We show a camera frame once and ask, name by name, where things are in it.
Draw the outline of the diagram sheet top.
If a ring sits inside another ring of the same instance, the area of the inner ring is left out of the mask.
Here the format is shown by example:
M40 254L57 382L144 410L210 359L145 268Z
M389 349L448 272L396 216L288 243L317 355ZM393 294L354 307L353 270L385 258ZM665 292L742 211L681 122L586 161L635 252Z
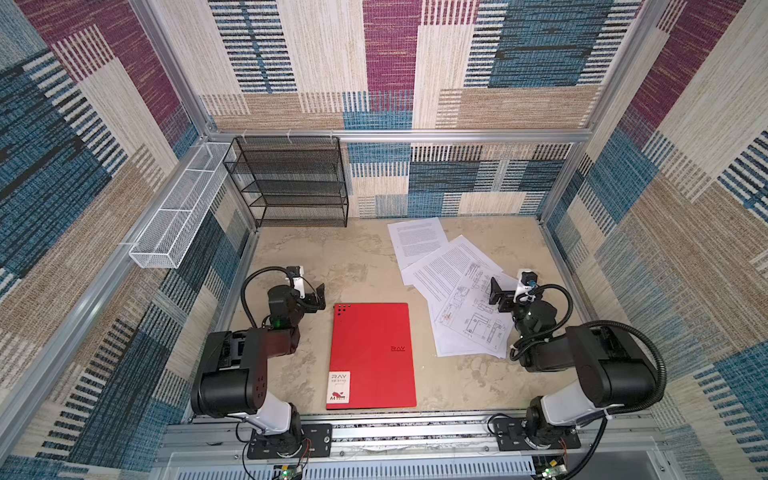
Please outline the diagram sheet top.
M509 313L490 303L491 280L503 290L515 292L518 281L503 272L494 273L472 263L433 319L439 357L487 354L504 359L513 328Z

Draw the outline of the text sheet bottom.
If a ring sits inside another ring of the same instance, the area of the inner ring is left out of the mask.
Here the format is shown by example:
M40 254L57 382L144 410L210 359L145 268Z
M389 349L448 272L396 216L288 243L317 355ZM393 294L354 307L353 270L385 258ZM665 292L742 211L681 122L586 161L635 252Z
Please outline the text sheet bottom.
M453 298L445 306L427 304L439 357L476 354L506 357L512 330L508 313L499 313L475 294Z

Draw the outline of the text sheet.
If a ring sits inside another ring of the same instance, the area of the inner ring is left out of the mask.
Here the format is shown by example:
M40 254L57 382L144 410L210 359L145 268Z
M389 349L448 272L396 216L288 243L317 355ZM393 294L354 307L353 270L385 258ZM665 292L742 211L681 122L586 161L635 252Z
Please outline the text sheet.
M453 298L445 306L427 304L439 357L476 354L506 357L512 330L508 313L499 313L475 294Z
M464 236L459 236L408 266L403 275L406 283L416 287L428 303L442 305L471 264L482 265L495 273L502 272L498 264Z
M388 231L401 271L448 244L438 218L391 223Z

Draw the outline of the red folder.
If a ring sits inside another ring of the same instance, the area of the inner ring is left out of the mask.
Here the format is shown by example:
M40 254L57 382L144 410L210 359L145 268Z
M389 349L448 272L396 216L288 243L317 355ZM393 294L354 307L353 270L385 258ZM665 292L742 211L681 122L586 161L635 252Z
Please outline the red folder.
M412 408L417 405L406 303L334 306L326 408Z

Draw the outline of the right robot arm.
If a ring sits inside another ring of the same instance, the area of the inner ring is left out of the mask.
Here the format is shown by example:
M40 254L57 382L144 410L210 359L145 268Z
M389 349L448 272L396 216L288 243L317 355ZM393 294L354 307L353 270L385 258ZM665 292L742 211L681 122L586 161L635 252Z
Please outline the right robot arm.
M556 393L530 401L524 416L493 414L487 429L502 451L577 448L577 429L594 420L645 410L662 400L668 372L660 350L640 330L625 323L596 320L569 325L545 301L555 290L566 302L573 298L559 285L539 284L532 271L521 274L515 290L490 281L489 303L508 313L519 338L509 358L529 373L574 369L577 379Z

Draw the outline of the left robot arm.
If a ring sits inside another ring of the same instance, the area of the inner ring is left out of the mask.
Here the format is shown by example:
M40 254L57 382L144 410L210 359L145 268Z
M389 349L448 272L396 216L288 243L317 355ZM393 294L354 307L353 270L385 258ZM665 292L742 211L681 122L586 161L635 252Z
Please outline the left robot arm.
M252 280L271 272L282 274L285 282L268 290L269 312L257 323L247 288ZM262 444L272 455L306 455L311 441L302 430L297 408L268 389L268 360L296 352L303 317L326 308L325 286L312 286L301 266L268 266L244 279L240 302L250 327L207 336L192 386L193 413L250 426L246 444Z

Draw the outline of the text sheet middle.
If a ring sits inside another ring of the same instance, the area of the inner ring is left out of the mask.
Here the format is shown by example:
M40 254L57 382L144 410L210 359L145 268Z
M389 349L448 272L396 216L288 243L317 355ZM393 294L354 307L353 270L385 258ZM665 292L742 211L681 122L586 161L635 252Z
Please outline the text sheet middle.
M403 275L406 283L416 287L428 303L442 305L471 264L482 265L495 273L502 272L498 264L464 236L459 236L408 266Z

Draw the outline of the text sheet far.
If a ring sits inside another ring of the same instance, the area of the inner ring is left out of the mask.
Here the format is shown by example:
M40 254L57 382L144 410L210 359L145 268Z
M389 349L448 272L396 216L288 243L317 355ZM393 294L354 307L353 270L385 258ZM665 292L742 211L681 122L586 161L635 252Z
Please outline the text sheet far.
M448 244L438 218L391 223L388 231L401 271Z

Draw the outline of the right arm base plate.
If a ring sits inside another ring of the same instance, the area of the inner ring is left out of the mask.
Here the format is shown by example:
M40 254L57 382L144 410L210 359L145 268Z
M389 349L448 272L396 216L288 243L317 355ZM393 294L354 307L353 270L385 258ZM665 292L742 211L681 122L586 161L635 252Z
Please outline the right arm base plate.
M552 426L543 420L497 413L486 421L486 428L500 451L578 449L582 446L574 427Z

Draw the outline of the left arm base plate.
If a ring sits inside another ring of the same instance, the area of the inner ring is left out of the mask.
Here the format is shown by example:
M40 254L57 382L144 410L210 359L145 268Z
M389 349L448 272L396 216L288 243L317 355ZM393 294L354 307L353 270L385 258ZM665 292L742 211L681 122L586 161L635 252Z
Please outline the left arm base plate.
M248 460L327 458L332 440L333 427L327 423L302 425L276 435L253 430L245 456Z

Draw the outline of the white mesh wall basket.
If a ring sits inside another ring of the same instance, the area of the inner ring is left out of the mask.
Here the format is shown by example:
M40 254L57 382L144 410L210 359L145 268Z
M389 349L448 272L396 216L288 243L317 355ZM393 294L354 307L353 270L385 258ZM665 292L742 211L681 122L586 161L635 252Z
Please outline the white mesh wall basket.
M129 252L143 269L176 269L226 178L225 143L198 147Z

